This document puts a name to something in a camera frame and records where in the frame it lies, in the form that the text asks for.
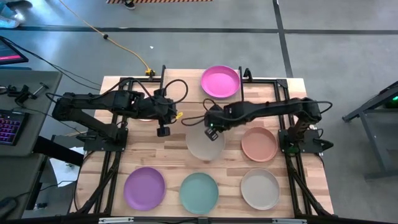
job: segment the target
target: wooden table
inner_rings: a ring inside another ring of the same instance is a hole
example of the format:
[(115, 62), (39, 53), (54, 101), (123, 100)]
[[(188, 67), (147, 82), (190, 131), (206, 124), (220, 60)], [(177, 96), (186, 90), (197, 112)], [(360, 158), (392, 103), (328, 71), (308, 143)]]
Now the wooden table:
[[(164, 85), (169, 81), (181, 78), (186, 80), (190, 89), (188, 97), (177, 105), (183, 112), (183, 118), (203, 115), (205, 110), (201, 102), (208, 96), (200, 88), (199, 79), (203, 70), (165, 71)], [(120, 77), (104, 77), (101, 92), (108, 90), (119, 81)], [(290, 97), (306, 96), (304, 81), (301, 78), (288, 78)], [(144, 84), (150, 93), (159, 88), (158, 83)], [(167, 97), (179, 99), (184, 94), (181, 83), (173, 83), (173, 88), (167, 90)], [(244, 99), (252, 102), (275, 101), (274, 87), (266, 84), (244, 84)], [(134, 84), (133, 90), (141, 90)], [(239, 101), (240, 92), (227, 100), (217, 100), (221, 106)], [(110, 123), (112, 114), (108, 111), (96, 111), (95, 118), (104, 123)], [(197, 217), (186, 211), (180, 203), (178, 190), (184, 178), (193, 172), (206, 172), (218, 183), (220, 198), (216, 207), (207, 217), (293, 217), (292, 201), (287, 178), (287, 169), (283, 154), (278, 151), (275, 158), (269, 162), (254, 162), (248, 159), (241, 150), (242, 135), (251, 127), (261, 126), (269, 129), (275, 135), (279, 129), (278, 117), (258, 118), (245, 126), (233, 128), (225, 132), (227, 143), (221, 156), (211, 162), (197, 159), (190, 154), (185, 144), (185, 126), (180, 121), (170, 125), (171, 135), (164, 138), (156, 136), (158, 128), (156, 121), (139, 121), (128, 119), (129, 138), (127, 147), (122, 154), (119, 166), (118, 180), (114, 193), (112, 216), (150, 216), (150, 217)], [(87, 159), (81, 169), (76, 191), (79, 207), (84, 204), (98, 186), (104, 152), (96, 152)], [(321, 160), (312, 154), (302, 154), (303, 166), (308, 188), (323, 205), (333, 213), (328, 184)], [(163, 202), (150, 211), (142, 212), (131, 209), (123, 199), (123, 187), (128, 175), (137, 168), (151, 166), (159, 170), (165, 177), (167, 193)], [(242, 176), (253, 168), (265, 168), (272, 172), (280, 185), (278, 204), (266, 211), (250, 207), (242, 198), (240, 183)], [(296, 184), (300, 208), (303, 209), (302, 193)], [(102, 209), (106, 205), (108, 188), (104, 191)]]

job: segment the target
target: metal stand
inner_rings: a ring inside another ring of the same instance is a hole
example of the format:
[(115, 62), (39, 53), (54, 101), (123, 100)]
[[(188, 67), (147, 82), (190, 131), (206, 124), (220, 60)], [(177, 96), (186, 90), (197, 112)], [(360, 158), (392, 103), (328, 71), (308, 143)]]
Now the metal stand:
[(387, 88), (383, 89), (377, 96), (364, 103), (358, 109), (343, 117), (343, 121), (346, 123), (350, 122), (354, 118), (361, 118), (366, 135), (368, 136), (371, 147), (379, 163), (381, 171), (373, 174), (366, 174), (365, 179), (367, 180), (398, 175), (398, 169), (393, 168), (389, 152), (377, 141), (377, 136), (375, 132), (371, 129), (368, 119), (369, 113), (396, 113), (397, 110), (395, 109), (375, 110), (379, 106), (391, 101), (396, 96), (398, 96), (398, 82), (395, 82)]

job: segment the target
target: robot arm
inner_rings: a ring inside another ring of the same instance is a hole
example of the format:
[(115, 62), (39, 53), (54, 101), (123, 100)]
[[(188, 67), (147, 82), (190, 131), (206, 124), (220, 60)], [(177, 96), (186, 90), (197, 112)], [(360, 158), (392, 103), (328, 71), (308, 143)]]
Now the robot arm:
[[(213, 131), (223, 132), (251, 122), (255, 118), (284, 114), (294, 114), (298, 117), (296, 125), (288, 130), (291, 141), (302, 140), (308, 127), (322, 119), (318, 102), (309, 98), (293, 98), (281, 102), (258, 104), (239, 101), (226, 105), (224, 108), (214, 104), (205, 113), (205, 126)], [(214, 132), (207, 133), (209, 137), (215, 136), (214, 134)]]
[(137, 91), (115, 90), (102, 95), (65, 93), (55, 104), (52, 116), (59, 121), (74, 121), (96, 131), (101, 137), (117, 141), (120, 128), (116, 124), (104, 124), (82, 110), (108, 110), (113, 114), (133, 119), (159, 121), (159, 137), (170, 135), (171, 124), (177, 115), (173, 100), (165, 98), (162, 90), (144, 99)]

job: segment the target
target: keyboard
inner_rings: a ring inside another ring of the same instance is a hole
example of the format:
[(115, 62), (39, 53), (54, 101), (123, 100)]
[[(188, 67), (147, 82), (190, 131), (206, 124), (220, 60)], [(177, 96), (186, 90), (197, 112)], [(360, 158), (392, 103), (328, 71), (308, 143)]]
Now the keyboard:
[(29, 113), (0, 110), (0, 144), (15, 146)]

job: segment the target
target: plate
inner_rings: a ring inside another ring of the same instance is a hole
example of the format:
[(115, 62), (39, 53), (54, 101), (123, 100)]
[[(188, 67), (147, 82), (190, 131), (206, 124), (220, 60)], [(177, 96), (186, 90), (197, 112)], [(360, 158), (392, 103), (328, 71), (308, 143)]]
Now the plate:
[(245, 155), (256, 162), (271, 160), (277, 152), (274, 134), (265, 128), (251, 128), (242, 137), (242, 149)]
[(268, 210), (278, 203), (280, 188), (271, 172), (253, 169), (242, 178), (241, 192), (250, 206), (258, 210)]
[(141, 167), (132, 172), (124, 183), (124, 199), (136, 210), (147, 211), (163, 201), (166, 183), (162, 174), (151, 167)]
[(185, 141), (188, 150), (198, 159), (212, 161), (216, 159), (225, 148), (225, 137), (223, 133), (217, 133), (218, 138), (211, 141), (205, 134), (204, 122), (187, 127)]
[(180, 200), (190, 213), (207, 214), (217, 204), (217, 183), (208, 174), (202, 172), (191, 174), (182, 182)]
[(200, 84), (210, 96), (227, 98), (239, 90), (241, 79), (232, 68), (224, 65), (215, 65), (203, 72)]

